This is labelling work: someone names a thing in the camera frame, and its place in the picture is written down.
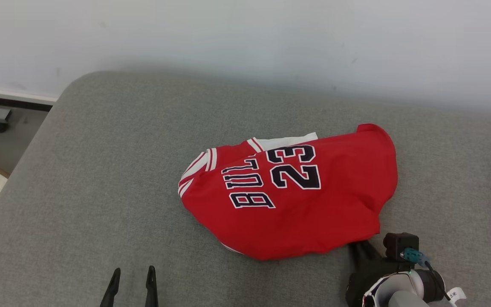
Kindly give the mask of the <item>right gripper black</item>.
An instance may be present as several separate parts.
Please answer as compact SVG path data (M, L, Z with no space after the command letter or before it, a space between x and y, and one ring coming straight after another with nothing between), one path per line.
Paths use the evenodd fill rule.
M349 243L349 252L356 269L346 289L349 307L379 307L375 293L380 285L390 276L412 269L411 262L383 258L368 240Z

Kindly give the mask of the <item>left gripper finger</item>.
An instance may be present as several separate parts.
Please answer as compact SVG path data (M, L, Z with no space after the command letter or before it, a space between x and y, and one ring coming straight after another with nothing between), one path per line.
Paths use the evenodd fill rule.
M113 307L115 296L119 290L121 269L116 268L101 300L101 307Z
M154 266L149 266L148 268L145 287L147 289L145 307L158 307L158 289L156 281L156 269Z

